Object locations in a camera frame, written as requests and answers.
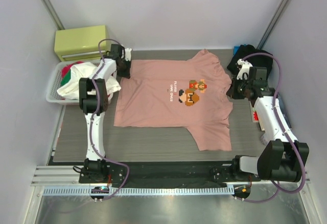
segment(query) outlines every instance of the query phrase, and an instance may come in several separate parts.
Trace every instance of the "white laundry basket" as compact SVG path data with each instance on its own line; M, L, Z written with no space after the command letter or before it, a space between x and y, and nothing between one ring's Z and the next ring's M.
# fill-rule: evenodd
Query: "white laundry basket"
M75 61L60 62L56 66L56 69L52 73L50 82L48 84L48 89L46 91L46 100L49 103L59 103L62 105L78 105L79 104L79 100L65 99L65 98L61 97L60 95L58 95L58 93L57 93L57 90L60 88L60 83L62 80L62 77L61 77L62 69L72 63L75 63L75 62L77 62L77 61L75 60ZM88 62L98 65L100 63L100 60L92 60L92 61L88 61Z

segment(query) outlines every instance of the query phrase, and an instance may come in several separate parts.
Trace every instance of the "green box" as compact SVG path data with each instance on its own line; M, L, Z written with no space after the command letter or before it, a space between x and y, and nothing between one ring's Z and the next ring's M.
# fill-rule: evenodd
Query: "green box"
M64 61L91 60L100 57L98 43L109 38L105 25L56 31L55 53ZM101 51L110 50L110 41L103 41Z

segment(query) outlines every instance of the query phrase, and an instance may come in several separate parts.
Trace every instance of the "cable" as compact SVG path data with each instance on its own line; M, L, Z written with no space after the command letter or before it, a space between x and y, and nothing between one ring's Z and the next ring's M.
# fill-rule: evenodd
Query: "cable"
M108 183L107 183L107 187L109 188L109 185L111 183L111 175L108 175L108 178L109 178L109 180L108 180Z
M73 171L75 171L76 173L80 174L81 171L82 171L82 168L77 167L77 166L73 166ZM99 176L100 174L96 174L96 173L94 173L92 171L89 171L89 170L84 170L84 172L91 174L91 175L89 175L89 178L92 179L92 180L94 180L94 181L96 181L96 182L103 182L106 179L105 177L100 176L99 179L100 178L102 178L102 179L97 180L95 177L92 177L92 175Z
M95 77L98 75L98 73L103 69L104 65L105 65L105 60L104 60L104 55L103 53L101 52L101 48L100 48L100 44L103 42L103 41L107 41L107 40L111 40L111 41L114 41L116 42L117 44L120 44L118 41L114 40L114 39L103 39L99 42L98 44L98 49L99 49L99 53L101 55L101 58L102 58L102 64L100 66L100 68L97 70L97 72L93 75L93 77L91 78L92 80L92 83L94 85L94 88L96 90L96 96L97 96L97 108L96 110L94 111L94 113L91 115L91 119L90 119L90 129L89 129L89 137L90 137L90 144L94 150L94 152L103 160L107 161L107 162L110 162L110 163L113 163L113 164L117 164L117 165L120 165L120 166L123 166L127 169L127 173L126 173L126 176L123 180L123 182L121 183L121 185L118 187L118 189L112 193L111 195L107 196L107 197L104 197L102 200L109 200L111 199L113 196L115 196L119 190L125 185L127 179L128 179L128 176L129 176L129 166L127 164L124 164L124 163L120 163L120 162L117 162L115 160L111 160L111 159L108 159L106 157L103 157L99 151L96 149L94 143L93 143L93 138L92 138L92 126L93 126L93 120L94 120L94 116L97 114L97 112L99 111L100 109L100 98L99 98L99 88L96 84L96 81L95 81Z
M281 118L279 117L279 114L278 114L278 111L277 111L277 108L276 108L276 98L277 98L277 94L279 92L279 89L281 87L281 83L282 83L282 77L283 77L283 72L282 72L282 66L281 66L281 63L280 61L274 57L273 55L271 54L267 54L267 53L254 53L254 54L250 54L246 57L243 58L243 60L245 61L246 59L250 58L250 57L254 57L254 56L266 56L266 57L270 57L272 58L273 60L275 60L277 66L278 66L278 69L279 69L279 78L278 78L278 84L277 84L277 87L276 87L276 90L275 90L275 93L274 93L274 97L273 97L273 100L272 100L272 106L273 106L273 111L274 111L274 114L275 114L275 117L277 119L277 122L279 124L279 126L281 127L282 131L284 132L284 135L285 137L288 139L288 141L290 142L294 152L295 152L295 155L299 161L299 164L300 164L300 168L301 168L301 174L302 174L302 179L301 179L301 183L299 185L298 188L296 188L295 190L286 190L286 189L283 189L281 186L279 186L279 184L277 184L275 181L271 181L272 184L274 184L280 191L283 191L283 192L286 192L286 193L290 193L290 194L294 194L294 193L298 193L302 190L302 188L304 187L305 183L306 183L306 169L305 169L305 166L304 166L304 163L303 163L303 160L300 156L300 153L298 152L292 138L288 135L283 123L282 123L282 120Z
M251 175L249 175L249 180L250 180L250 186L249 186L249 188L251 188L252 187L252 177L251 177Z
M272 199L274 199L279 193L279 189L277 189L277 191L274 193L273 196L271 196L270 198L267 198L266 200L247 200L247 199L243 199L243 198L240 198L240 197L235 197L237 200L241 200L241 201L244 201L244 202L248 202L248 203L253 203L253 204L262 204L262 203L265 203L265 202L268 202Z

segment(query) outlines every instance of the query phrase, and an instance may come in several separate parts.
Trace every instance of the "pink t-shirt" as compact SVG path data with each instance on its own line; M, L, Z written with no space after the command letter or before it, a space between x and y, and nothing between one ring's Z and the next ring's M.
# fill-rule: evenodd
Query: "pink t-shirt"
M131 78L121 80L114 126L186 127L199 150L230 151L230 84L205 49L188 61L134 60Z

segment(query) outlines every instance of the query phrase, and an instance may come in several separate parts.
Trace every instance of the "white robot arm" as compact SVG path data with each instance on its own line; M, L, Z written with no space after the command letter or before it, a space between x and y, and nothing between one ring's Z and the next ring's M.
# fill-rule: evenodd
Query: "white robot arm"
M117 75L130 78L131 51L132 49L124 48L120 44L112 44L109 54L104 56L95 72L79 81L79 105L87 125L87 153L84 167L80 172L80 183L92 183L95 178L103 181L108 177L108 168L104 160L103 120L113 94L107 94L106 81L110 76L116 78ZM89 94L95 89L92 79L98 88L96 95Z
M261 140L267 144L260 157L239 156L239 170L258 175L262 180L299 181L301 170L285 133L295 142L304 165L309 154L308 145L297 141L284 119L278 99L273 106L275 90L268 87L267 69L253 67L242 59L237 61L237 65L240 71L233 78L227 95L233 99L248 98L251 101L265 128ZM283 129L277 121L274 110L279 115Z

